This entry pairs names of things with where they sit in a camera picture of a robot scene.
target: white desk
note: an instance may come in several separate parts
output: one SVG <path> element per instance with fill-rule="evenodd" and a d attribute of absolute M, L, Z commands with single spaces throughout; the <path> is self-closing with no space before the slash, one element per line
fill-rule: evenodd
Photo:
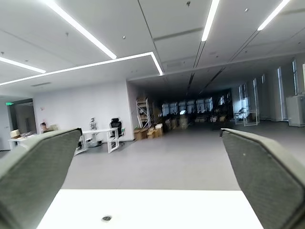
<path fill-rule="evenodd" d="M 37 229 L 70 228 L 263 229 L 242 191 L 62 189 Z"/>
<path fill-rule="evenodd" d="M 79 153 L 85 152 L 88 150 L 87 143 L 86 143 L 86 135 L 88 134 L 99 134 L 99 133 L 107 133 L 107 146 L 108 146 L 108 153 L 111 153 L 113 150 L 116 150 L 120 147 L 119 144 L 119 133 L 118 128 L 109 128 L 109 129 L 98 129 L 98 130 L 86 130 L 82 132 L 82 144 L 83 149 L 76 151 L 74 155 Z"/>
<path fill-rule="evenodd" d="M 8 141 L 10 142 L 10 149 L 12 150 L 13 148 L 16 147 L 15 142 L 17 142 L 17 145 L 20 144 L 20 142 L 26 140 L 27 138 L 18 138 L 18 139 L 9 139 Z"/>

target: white ceiling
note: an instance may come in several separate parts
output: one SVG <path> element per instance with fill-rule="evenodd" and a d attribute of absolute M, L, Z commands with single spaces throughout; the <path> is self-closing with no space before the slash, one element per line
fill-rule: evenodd
<path fill-rule="evenodd" d="M 1 1 L 3 57 L 47 72 L 110 59 L 43 1 Z M 146 56 L 0 86 L 0 94 L 31 97 L 41 91 L 127 79 L 150 91 L 163 88 L 164 95 L 170 90 L 186 96 L 191 73 L 195 75 L 188 96 L 228 88 L 270 67 L 266 59 L 258 61 L 262 58 L 277 65 L 290 61 L 293 53 L 305 52 L 304 0 L 291 0 L 272 23 L 257 31 L 280 1 L 220 0 L 209 38 L 201 42 L 212 0 L 191 0 L 190 7 L 187 0 L 56 0 L 118 58 L 153 51 L 165 76 L 158 76 Z M 0 83 L 33 75 L 37 73 L 0 62 Z M 31 86 L 41 83 L 50 84 Z"/>

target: linear light fixture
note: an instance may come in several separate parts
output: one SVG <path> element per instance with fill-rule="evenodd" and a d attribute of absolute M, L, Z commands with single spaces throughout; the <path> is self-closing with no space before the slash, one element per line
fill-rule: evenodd
<path fill-rule="evenodd" d="M 26 64 L 23 64 L 23 63 L 19 63 L 19 62 L 16 62 L 16 61 L 12 61 L 12 60 L 9 60 L 9 59 L 3 58 L 3 57 L 0 57 L 0 61 L 5 62 L 5 63 L 9 63 L 9 64 L 13 64 L 13 65 L 16 65 L 16 66 L 21 67 L 21 68 L 26 68 L 26 69 L 29 69 L 29 70 L 32 70 L 32 71 L 36 71 L 38 73 L 45 73 L 46 72 L 46 70 L 35 68 L 35 67 L 29 66 L 29 65 L 26 65 Z"/>
<path fill-rule="evenodd" d="M 290 2 L 290 0 L 283 0 L 278 7 L 269 15 L 269 17 L 258 27 L 257 31 L 263 30 L 277 15 L 278 13 Z"/>
<path fill-rule="evenodd" d="M 59 16 L 65 19 L 71 26 L 73 26 L 78 32 L 84 35 L 88 40 L 95 44 L 100 50 L 107 54 L 111 59 L 116 59 L 116 55 L 113 54 L 105 45 L 97 40 L 91 33 L 89 33 L 84 27 L 82 27 L 76 20 L 74 20 L 69 14 L 67 14 L 62 8 L 60 8 L 53 0 L 44 1 L 47 6 L 54 10 Z"/>
<path fill-rule="evenodd" d="M 91 64 L 87 64 L 87 65 L 83 65 L 83 66 L 67 68 L 67 69 L 62 69 L 62 70 L 58 70 L 58 71 L 54 71 L 54 72 L 49 72 L 49 73 L 29 76 L 29 77 L 25 77 L 25 78 L 21 78 L 21 79 L 17 79 L 17 80 L 12 80 L 12 81 L 7 81 L 7 82 L 4 82 L 4 83 L 0 83 L 0 86 L 7 85 L 7 84 L 10 84 L 10 83 L 17 83 L 17 82 L 20 82 L 20 81 L 35 79 L 35 78 L 39 78 L 39 77 L 43 77 L 43 76 L 47 76 L 47 75 L 54 75 L 54 74 L 58 74 L 58 73 L 70 72 L 70 71 L 74 71 L 74 70 L 78 70 L 78 69 L 82 69 L 82 68 L 89 68 L 89 67 L 99 66 L 99 65 L 108 64 L 108 63 L 114 63 L 114 62 L 119 62 L 119 61 L 131 60 L 131 59 L 135 59 L 135 58 L 139 58 L 139 57 L 144 57 L 144 56 L 151 56 L 152 57 L 153 62 L 156 65 L 159 74 L 162 75 L 163 72 L 161 70 L 161 67 L 159 66 L 159 63 L 158 63 L 154 53 L 153 52 L 146 52 L 146 53 L 142 53 L 142 54 L 138 54 L 138 55 L 126 56 L 126 57 L 118 58 L 118 59 L 115 59 L 115 60 L 103 61 L 103 62 L 98 62 L 98 63 L 91 63 Z"/>
<path fill-rule="evenodd" d="M 214 17 L 218 8 L 220 0 L 213 0 L 212 4 L 211 4 L 211 8 L 210 8 L 210 12 L 208 15 L 208 19 L 206 20 L 206 24 L 204 27 L 204 31 L 203 31 L 203 35 L 202 35 L 202 42 L 205 42 L 208 39 L 213 21 L 214 21 Z"/>

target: white wall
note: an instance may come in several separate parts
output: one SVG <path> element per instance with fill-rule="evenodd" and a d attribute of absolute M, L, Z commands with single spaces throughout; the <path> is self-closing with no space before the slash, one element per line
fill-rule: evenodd
<path fill-rule="evenodd" d="M 10 150 L 10 121 L 5 102 L 0 102 L 0 150 Z"/>
<path fill-rule="evenodd" d="M 282 111 L 277 69 L 266 71 L 264 83 L 262 83 L 262 76 L 257 77 L 256 83 L 260 118 L 270 119 L 274 122 L 281 121 Z"/>
<path fill-rule="evenodd" d="M 128 92 L 128 101 L 130 106 L 132 127 L 135 128 L 136 126 L 138 126 L 137 107 L 135 101 L 139 96 L 139 90 L 135 85 L 131 84 L 130 82 L 127 82 L 127 92 Z"/>
<path fill-rule="evenodd" d="M 304 79 L 304 88 L 305 88 L 305 63 L 303 64 L 303 79 Z"/>
<path fill-rule="evenodd" d="M 295 94 L 295 82 L 294 82 L 292 62 L 283 64 L 281 66 L 281 73 L 282 73 L 282 84 L 283 84 L 282 90 L 284 94 L 284 96 L 282 97 L 283 119 L 285 119 L 287 118 L 286 98 Z M 280 96 L 277 69 L 270 69 L 267 72 L 266 82 L 267 82 L 267 87 L 265 87 L 265 90 L 269 92 L 269 97 L 266 97 L 265 100 L 269 99 L 270 118 L 272 121 L 281 121 L 282 120 L 281 96 Z"/>
<path fill-rule="evenodd" d="M 38 130 L 42 122 L 57 124 L 60 129 L 89 130 L 92 117 L 96 118 L 99 129 L 105 129 L 112 118 L 118 117 L 126 131 L 120 140 L 133 140 L 126 81 L 41 93 L 33 102 Z"/>

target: white robot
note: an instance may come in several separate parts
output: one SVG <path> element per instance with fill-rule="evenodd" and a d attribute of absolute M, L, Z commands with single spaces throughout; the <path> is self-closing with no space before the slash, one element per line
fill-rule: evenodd
<path fill-rule="evenodd" d="M 97 128 L 95 118 L 92 118 L 91 122 L 90 122 L 90 130 L 97 130 L 97 129 L 98 128 Z M 88 142 L 88 147 L 97 147 L 102 144 L 102 141 L 96 140 L 96 136 L 97 136 L 97 134 L 92 134 L 91 141 Z"/>

